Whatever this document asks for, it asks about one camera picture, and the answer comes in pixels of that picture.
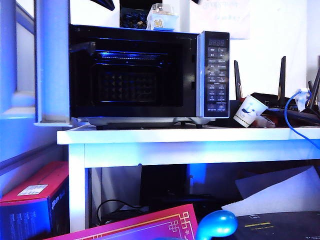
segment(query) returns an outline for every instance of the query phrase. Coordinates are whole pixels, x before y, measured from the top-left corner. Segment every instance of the microwave foot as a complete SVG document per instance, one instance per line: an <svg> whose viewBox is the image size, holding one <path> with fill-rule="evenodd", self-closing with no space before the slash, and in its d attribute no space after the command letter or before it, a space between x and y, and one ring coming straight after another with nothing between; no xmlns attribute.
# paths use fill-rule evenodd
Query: microwave foot
<svg viewBox="0 0 320 240"><path fill-rule="evenodd" d="M104 126L97 125L97 126L95 126L95 129L97 129L98 131L99 131L99 130L104 130Z"/></svg>

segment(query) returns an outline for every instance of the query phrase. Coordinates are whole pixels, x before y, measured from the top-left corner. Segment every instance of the box label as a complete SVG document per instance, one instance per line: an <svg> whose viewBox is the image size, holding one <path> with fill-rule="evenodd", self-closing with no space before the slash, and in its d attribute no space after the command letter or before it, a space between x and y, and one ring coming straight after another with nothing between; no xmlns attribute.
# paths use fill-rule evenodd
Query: box label
<svg viewBox="0 0 320 240"><path fill-rule="evenodd" d="M41 193L47 186L48 186L48 184L27 186L24 190L22 190L18 194L18 196L37 195L37 194Z"/></svg>

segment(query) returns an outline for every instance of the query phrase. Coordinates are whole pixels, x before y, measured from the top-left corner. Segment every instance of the red box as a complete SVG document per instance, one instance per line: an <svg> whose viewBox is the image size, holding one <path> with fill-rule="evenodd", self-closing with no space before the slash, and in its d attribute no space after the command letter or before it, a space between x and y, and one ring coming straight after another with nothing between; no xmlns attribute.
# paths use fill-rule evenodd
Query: red box
<svg viewBox="0 0 320 240"><path fill-rule="evenodd" d="M50 238L50 240L153 240L160 237L194 240L197 220L192 204L186 204L142 216Z"/></svg>
<svg viewBox="0 0 320 240"><path fill-rule="evenodd" d="M70 232L68 162L54 161L0 199L0 240Z"/></svg>

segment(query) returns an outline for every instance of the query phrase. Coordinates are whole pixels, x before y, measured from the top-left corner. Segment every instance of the table leg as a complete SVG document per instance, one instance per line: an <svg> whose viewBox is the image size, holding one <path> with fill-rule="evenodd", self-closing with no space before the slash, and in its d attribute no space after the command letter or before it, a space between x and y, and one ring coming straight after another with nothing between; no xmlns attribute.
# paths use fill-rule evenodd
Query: table leg
<svg viewBox="0 0 320 240"><path fill-rule="evenodd" d="M70 232L89 227L88 169L85 168L85 145L69 145Z"/></svg>

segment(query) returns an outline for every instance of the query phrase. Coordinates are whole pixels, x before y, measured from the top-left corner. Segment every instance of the microwave control panel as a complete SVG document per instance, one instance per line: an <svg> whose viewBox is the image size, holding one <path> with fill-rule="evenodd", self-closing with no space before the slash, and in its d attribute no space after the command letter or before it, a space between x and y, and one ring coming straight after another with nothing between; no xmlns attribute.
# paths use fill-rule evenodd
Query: microwave control panel
<svg viewBox="0 0 320 240"><path fill-rule="evenodd" d="M228 32L204 31L198 36L199 117L229 117L229 42Z"/></svg>

